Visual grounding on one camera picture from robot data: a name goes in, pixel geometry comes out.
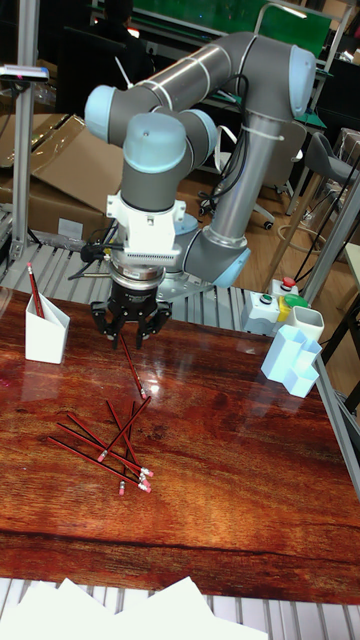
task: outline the wooden table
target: wooden table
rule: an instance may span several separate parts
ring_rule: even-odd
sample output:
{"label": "wooden table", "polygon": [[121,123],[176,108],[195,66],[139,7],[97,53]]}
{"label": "wooden table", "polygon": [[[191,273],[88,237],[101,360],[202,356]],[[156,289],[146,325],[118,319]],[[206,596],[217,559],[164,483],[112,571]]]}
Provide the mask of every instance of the wooden table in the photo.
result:
{"label": "wooden table", "polygon": [[357,496],[317,390],[302,400],[261,373],[270,339],[170,321],[136,352],[126,327],[152,395],[132,442],[155,476],[120,498],[47,436],[78,446],[56,426],[69,411],[116,435],[106,399],[122,421],[140,402],[123,351],[61,301],[63,363],[26,361],[28,296],[0,294],[1,576],[159,589],[190,575],[206,593],[360,603]]}

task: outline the control box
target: control box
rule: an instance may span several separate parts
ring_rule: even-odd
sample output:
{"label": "control box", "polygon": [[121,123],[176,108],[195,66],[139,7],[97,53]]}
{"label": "control box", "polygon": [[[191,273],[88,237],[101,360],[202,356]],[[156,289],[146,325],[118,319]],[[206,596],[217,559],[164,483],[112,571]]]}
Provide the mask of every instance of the control box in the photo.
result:
{"label": "control box", "polygon": [[241,314],[243,331],[271,335],[280,313],[276,298],[256,291],[247,291],[245,296],[246,302]]}
{"label": "control box", "polygon": [[269,294],[275,296],[278,300],[279,296],[285,296],[287,293],[299,294],[299,289],[296,286],[295,280],[285,277],[282,280],[271,280],[269,287]]}

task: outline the light blue pencil holder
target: light blue pencil holder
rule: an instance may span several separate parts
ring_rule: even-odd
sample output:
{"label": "light blue pencil holder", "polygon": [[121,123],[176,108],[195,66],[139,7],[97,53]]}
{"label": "light blue pencil holder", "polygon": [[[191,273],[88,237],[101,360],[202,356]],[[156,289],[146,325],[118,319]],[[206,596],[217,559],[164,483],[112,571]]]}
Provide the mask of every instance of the light blue pencil holder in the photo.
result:
{"label": "light blue pencil holder", "polygon": [[305,398],[319,374],[312,366],[321,351],[316,340],[290,325],[277,332],[261,371],[269,380],[282,382],[289,393]]}
{"label": "light blue pencil holder", "polygon": [[289,366],[296,360],[306,341],[303,332],[290,325],[284,325],[277,332],[261,371],[269,380],[283,382]]}

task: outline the white cup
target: white cup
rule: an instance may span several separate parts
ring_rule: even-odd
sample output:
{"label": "white cup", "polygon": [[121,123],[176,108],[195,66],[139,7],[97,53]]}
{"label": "white cup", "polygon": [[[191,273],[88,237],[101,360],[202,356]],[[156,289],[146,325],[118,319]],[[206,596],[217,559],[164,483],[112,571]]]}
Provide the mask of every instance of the white cup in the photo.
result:
{"label": "white cup", "polygon": [[60,364],[70,318],[40,294],[44,318],[37,315],[31,296],[25,312],[25,358]]}
{"label": "white cup", "polygon": [[307,338],[319,342],[319,338],[324,331],[324,320],[315,309],[305,307],[293,307],[285,320],[285,324],[300,329]]}

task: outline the red button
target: red button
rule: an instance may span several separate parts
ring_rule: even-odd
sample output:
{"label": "red button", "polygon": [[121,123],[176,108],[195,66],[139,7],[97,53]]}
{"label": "red button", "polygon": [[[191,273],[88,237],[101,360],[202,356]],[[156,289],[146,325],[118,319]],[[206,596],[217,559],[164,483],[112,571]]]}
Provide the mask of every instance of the red button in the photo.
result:
{"label": "red button", "polygon": [[295,280],[293,280],[292,278],[283,278],[283,284],[285,285],[285,287],[294,287],[296,285]]}

